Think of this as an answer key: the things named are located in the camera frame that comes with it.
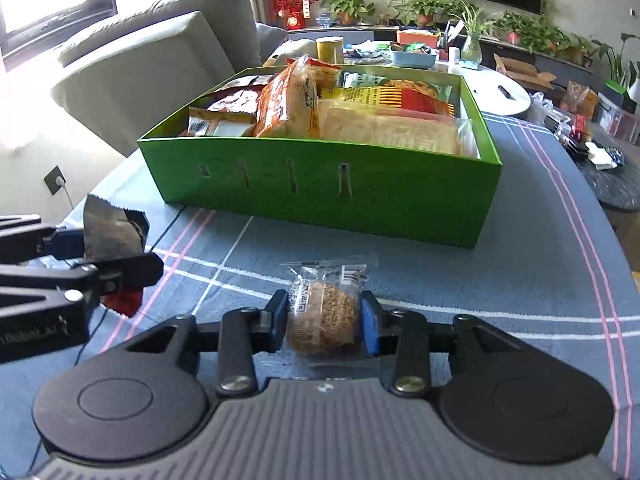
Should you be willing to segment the blue tray with items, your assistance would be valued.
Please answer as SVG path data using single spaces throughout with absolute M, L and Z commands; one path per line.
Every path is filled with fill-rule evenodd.
M 392 51 L 390 62 L 393 66 L 403 68 L 415 68 L 416 70 L 430 70 L 438 61 L 437 50 L 427 51 Z

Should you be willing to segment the large leafy floor plant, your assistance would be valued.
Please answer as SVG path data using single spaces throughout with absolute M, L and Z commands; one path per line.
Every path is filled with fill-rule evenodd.
M 612 46 L 599 39 L 591 39 L 591 42 L 596 46 L 594 53 L 600 60 L 605 60 L 606 64 L 608 64 L 610 79 L 625 89 L 631 87 L 639 76 L 639 62 L 626 58 L 625 54 L 628 42 L 638 39 L 638 35 L 622 32 L 620 34 L 620 48 L 618 50 L 615 50 Z

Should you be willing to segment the clear plastic storage bin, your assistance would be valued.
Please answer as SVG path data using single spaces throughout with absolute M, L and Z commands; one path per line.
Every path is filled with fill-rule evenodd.
M 602 93 L 594 121 L 610 136 L 635 144 L 639 139 L 639 116 L 618 107 Z

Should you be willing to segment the glass vase with plant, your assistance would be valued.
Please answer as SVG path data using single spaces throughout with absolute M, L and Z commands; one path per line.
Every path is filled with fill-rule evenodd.
M 463 25 L 466 36 L 461 49 L 460 61 L 465 62 L 466 65 L 477 67 L 483 61 L 480 36 L 492 34 L 498 15 L 487 14 L 475 4 L 462 2 L 454 16 Z

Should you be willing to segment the black marker pen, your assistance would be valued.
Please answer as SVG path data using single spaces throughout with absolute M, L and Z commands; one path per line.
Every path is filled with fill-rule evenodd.
M 506 90 L 506 88 L 504 88 L 501 84 L 498 85 L 498 89 L 504 95 L 505 98 L 509 100 L 513 100 L 512 94 L 508 90 Z

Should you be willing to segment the green cardboard box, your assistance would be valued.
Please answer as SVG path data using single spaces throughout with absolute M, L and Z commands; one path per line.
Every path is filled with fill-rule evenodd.
M 167 203 L 472 248 L 502 162 L 466 82 L 449 79 L 472 119 L 475 157 L 322 140 L 184 138 L 185 108 L 138 144 Z

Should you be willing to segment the dark foil snack packet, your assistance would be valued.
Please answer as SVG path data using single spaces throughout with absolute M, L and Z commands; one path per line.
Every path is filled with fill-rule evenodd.
M 86 259 L 112 260 L 144 252 L 150 225 L 143 211 L 119 208 L 90 194 L 82 218 Z

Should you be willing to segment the small red snack bag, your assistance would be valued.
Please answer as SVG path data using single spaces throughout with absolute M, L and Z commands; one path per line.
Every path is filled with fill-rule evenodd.
M 213 102 L 207 109 L 211 112 L 255 116 L 262 90 L 272 80 L 273 75 L 243 76 L 233 79 L 210 95 Z

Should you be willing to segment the dark marble round table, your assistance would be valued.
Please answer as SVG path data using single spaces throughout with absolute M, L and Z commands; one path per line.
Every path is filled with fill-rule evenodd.
M 575 119 L 554 110 L 544 118 L 544 126 L 560 142 L 603 206 L 638 212 L 639 166 L 631 152 L 594 122 L 585 123 L 582 134 L 587 140 L 578 141 Z

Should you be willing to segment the white round coffee table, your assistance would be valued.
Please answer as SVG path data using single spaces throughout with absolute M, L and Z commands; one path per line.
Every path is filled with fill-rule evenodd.
M 517 82 L 503 74 L 480 66 L 476 70 L 464 68 L 460 75 L 471 90 L 473 98 L 483 113 L 498 116 L 518 116 L 528 111 L 532 100 L 528 92 Z M 498 89 L 501 84 L 513 100 L 509 100 Z

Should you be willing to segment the toast bread clear bag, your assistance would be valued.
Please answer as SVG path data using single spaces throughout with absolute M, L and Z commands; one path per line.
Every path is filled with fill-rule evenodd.
M 339 100 L 321 100 L 320 138 L 479 158 L 471 119 Z

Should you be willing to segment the yellow snack packet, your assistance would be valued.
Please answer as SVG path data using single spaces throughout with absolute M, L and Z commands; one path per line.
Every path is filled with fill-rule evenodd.
M 202 108 L 190 107 L 186 130 L 180 136 L 204 138 L 204 136 L 223 136 L 238 138 L 250 136 L 255 125 L 254 117 L 243 113 L 214 112 Z

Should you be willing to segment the orange bread snack pack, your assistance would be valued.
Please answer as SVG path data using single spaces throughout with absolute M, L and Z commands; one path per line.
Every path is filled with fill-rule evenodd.
M 318 90 L 337 85 L 342 69 L 303 55 L 291 61 L 262 89 L 255 138 L 320 138 Z

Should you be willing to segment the round cookie clear wrapper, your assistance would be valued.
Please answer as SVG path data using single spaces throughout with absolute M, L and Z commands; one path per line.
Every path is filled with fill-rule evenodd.
M 337 352 L 356 344 L 360 295 L 375 254 L 288 264 L 293 274 L 288 291 L 288 346 L 297 352 Z

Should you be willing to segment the yellow red snack bag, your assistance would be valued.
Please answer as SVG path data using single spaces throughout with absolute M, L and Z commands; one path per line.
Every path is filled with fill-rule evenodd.
M 409 87 L 324 88 L 320 92 L 320 98 L 454 117 L 454 107 L 451 104 L 437 99 L 431 91 Z

